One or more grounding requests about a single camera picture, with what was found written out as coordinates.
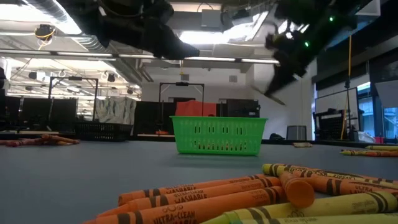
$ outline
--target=black plastic crate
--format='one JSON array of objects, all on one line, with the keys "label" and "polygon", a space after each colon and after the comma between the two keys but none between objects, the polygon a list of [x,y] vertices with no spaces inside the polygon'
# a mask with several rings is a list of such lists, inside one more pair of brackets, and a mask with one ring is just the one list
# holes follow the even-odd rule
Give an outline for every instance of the black plastic crate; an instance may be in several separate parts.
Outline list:
[{"label": "black plastic crate", "polygon": [[95,122],[75,123],[76,138],[87,141],[126,141],[133,125]]}]

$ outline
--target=yellow crayon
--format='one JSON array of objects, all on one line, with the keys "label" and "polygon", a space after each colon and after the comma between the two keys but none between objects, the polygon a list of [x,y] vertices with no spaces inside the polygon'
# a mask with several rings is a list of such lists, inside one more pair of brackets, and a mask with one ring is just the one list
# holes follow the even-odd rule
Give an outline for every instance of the yellow crayon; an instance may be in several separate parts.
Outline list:
[{"label": "yellow crayon", "polygon": [[398,213],[374,215],[339,215],[327,217],[271,218],[267,220],[241,220],[231,224],[396,224]]},{"label": "yellow crayon", "polygon": [[398,146],[367,146],[366,149],[381,151],[398,151]]},{"label": "yellow crayon", "polygon": [[266,220],[270,218],[357,215],[394,212],[398,201],[388,192],[369,192],[316,199],[307,208],[296,208],[291,203],[245,208],[224,212],[203,224],[229,224],[240,220]]},{"label": "yellow crayon", "polygon": [[394,184],[395,182],[397,182],[395,180],[385,180],[385,179],[375,180],[375,178],[369,179],[369,178],[364,178],[360,175],[344,174],[344,173],[326,171],[326,170],[306,169],[304,167],[283,166],[280,164],[264,164],[262,166],[262,171],[265,175],[271,175],[276,177],[280,176],[281,173],[283,173],[283,171],[287,171],[296,175],[297,177],[311,177],[312,175],[315,174],[339,180],[349,179],[349,180],[357,180],[362,182],[369,182],[372,184],[379,184],[386,187],[397,187],[398,189],[398,185]]},{"label": "yellow crayon", "polygon": [[381,150],[367,150],[367,151],[342,150],[340,154],[346,156],[398,157],[398,151],[381,151]]}]

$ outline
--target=gray fabric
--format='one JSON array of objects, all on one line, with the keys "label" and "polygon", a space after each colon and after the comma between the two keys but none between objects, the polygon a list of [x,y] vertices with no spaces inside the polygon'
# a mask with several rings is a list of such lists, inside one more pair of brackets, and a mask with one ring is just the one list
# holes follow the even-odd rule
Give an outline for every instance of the gray fabric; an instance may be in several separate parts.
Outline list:
[{"label": "gray fabric", "polygon": [[260,174],[263,163],[398,180],[396,158],[343,156],[341,149],[262,145],[256,157],[181,155],[174,142],[0,146],[0,223],[81,223],[116,207],[120,193]]},{"label": "gray fabric", "polygon": [[97,100],[95,117],[101,123],[134,124],[136,101],[127,97]]}]

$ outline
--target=duct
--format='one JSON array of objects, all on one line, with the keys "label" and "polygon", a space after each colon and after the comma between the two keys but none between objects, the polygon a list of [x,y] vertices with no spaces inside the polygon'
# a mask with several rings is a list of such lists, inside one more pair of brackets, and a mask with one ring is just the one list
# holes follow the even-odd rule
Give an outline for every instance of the duct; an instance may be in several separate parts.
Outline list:
[{"label": "duct", "polygon": [[[55,24],[55,26],[66,34],[81,34],[80,28],[76,22],[69,16],[66,10],[55,0],[23,0],[28,6],[39,10],[47,15]],[[109,52],[98,41],[96,37],[74,38],[74,41],[86,48],[90,52]],[[135,70],[129,69],[122,62],[123,59],[118,58],[114,62],[105,62],[113,66],[123,78],[138,85],[142,82],[142,77]]]}]

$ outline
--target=green plastic basket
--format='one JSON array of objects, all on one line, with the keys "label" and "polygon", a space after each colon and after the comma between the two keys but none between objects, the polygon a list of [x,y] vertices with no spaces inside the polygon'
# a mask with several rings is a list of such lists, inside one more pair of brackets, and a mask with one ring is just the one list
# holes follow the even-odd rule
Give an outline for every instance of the green plastic basket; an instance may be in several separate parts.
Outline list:
[{"label": "green plastic basket", "polygon": [[171,116],[179,153],[257,155],[265,118]]}]

